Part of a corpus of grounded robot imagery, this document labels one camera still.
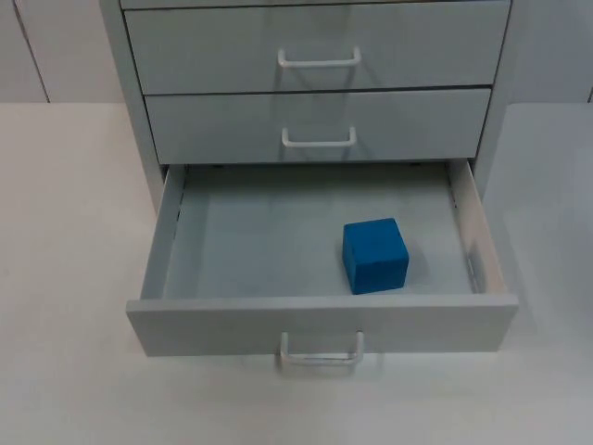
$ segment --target drawer front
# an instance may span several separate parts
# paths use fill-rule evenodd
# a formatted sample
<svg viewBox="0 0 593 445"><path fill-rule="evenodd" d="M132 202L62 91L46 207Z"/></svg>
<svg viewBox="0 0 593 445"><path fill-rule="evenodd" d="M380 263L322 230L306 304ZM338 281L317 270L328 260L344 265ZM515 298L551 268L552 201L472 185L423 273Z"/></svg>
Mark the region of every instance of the drawer front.
<svg viewBox="0 0 593 445"><path fill-rule="evenodd" d="M512 296L484 298L486 304L476 304L476 296L410 297L411 304L393 296L329 298L330 306L303 297L261 299L243 308L224 300L149 300L130 301L127 310L149 356L274 354L282 332L295 353L351 352L358 331L366 352L493 351L516 312Z"/></svg>
<svg viewBox="0 0 593 445"><path fill-rule="evenodd" d="M490 90L150 96L164 164L473 158Z"/></svg>
<svg viewBox="0 0 593 445"><path fill-rule="evenodd" d="M127 11L146 95L481 85L509 2Z"/></svg>

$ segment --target cabinet side panel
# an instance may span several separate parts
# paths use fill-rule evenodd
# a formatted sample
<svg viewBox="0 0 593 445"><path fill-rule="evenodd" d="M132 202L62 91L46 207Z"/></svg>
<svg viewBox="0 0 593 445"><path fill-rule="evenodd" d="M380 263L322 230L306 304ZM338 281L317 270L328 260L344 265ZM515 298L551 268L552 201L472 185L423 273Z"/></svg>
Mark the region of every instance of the cabinet side panel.
<svg viewBox="0 0 593 445"><path fill-rule="evenodd" d="M527 20L527 0L512 0L511 13L507 24L498 71L490 97L490 105L486 115L486 125L478 149L478 156L473 165L473 177L480 193L486 191L490 168L497 150L498 136L502 129L502 121L507 106L511 102L511 93L515 75L515 62L519 42L523 38Z"/></svg>
<svg viewBox="0 0 593 445"><path fill-rule="evenodd" d="M146 182L156 210L163 192L163 175L158 163L157 151L155 150L146 114L145 101L140 92L140 83L138 82L120 2L119 0L101 0L101 10L111 45L111 52L120 77L121 90L130 113Z"/></svg>

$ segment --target drawer cabinet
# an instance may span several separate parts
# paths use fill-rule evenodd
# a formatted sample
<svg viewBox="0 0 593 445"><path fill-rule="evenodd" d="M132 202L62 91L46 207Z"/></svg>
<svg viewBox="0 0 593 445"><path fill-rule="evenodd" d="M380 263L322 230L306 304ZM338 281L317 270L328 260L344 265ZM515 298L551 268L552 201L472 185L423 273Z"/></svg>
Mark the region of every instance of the drawer cabinet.
<svg viewBox="0 0 593 445"><path fill-rule="evenodd" d="M490 90L146 99L166 164L472 158Z"/></svg>
<svg viewBox="0 0 593 445"><path fill-rule="evenodd" d="M486 85L506 1L126 12L147 95Z"/></svg>
<svg viewBox="0 0 593 445"><path fill-rule="evenodd" d="M471 165L520 1L101 0L160 203L127 305L146 354L497 350L518 302ZM344 224L387 217L406 285L353 296Z"/></svg>

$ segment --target blue cube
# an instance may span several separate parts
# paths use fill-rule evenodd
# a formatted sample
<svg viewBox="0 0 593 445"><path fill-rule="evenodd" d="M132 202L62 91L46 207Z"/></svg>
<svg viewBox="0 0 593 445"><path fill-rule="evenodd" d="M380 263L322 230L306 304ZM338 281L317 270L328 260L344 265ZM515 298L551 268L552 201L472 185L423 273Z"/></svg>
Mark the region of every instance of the blue cube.
<svg viewBox="0 0 593 445"><path fill-rule="evenodd" d="M396 220L389 218L346 224L342 259L358 295L403 287L410 255Z"/></svg>

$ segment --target open drawer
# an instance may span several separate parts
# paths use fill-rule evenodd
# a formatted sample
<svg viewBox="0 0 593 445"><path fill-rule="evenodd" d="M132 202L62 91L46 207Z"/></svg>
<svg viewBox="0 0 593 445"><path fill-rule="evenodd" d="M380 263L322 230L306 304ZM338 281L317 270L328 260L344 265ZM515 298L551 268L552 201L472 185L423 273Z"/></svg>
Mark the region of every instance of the open drawer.
<svg viewBox="0 0 593 445"><path fill-rule="evenodd" d="M353 296L346 223L395 217L406 286ZM517 309L465 161L170 167L140 300L151 356L497 350Z"/></svg>

